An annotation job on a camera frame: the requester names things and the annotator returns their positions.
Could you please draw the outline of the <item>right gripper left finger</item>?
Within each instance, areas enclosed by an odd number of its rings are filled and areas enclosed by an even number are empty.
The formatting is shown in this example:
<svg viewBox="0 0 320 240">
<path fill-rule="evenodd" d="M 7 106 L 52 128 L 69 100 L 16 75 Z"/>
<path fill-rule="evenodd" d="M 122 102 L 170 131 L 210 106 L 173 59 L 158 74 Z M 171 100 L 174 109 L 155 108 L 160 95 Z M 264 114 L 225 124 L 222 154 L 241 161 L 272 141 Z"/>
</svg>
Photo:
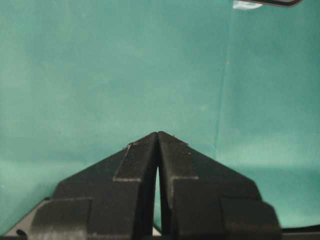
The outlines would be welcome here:
<svg viewBox="0 0 320 240">
<path fill-rule="evenodd" d="M 31 224 L 31 240 L 140 240 L 153 232 L 158 135 L 62 180 Z"/>
</svg>

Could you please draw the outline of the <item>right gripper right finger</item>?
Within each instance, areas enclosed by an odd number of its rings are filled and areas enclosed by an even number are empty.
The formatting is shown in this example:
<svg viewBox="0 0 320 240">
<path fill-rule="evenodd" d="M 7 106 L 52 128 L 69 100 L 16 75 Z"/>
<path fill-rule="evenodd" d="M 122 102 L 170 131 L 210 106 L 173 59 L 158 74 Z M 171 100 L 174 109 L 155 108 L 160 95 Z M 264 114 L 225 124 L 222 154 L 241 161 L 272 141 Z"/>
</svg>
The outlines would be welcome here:
<svg viewBox="0 0 320 240">
<path fill-rule="evenodd" d="M 158 133 L 161 230 L 174 240 L 279 240 L 274 208 L 253 180 Z"/>
</svg>

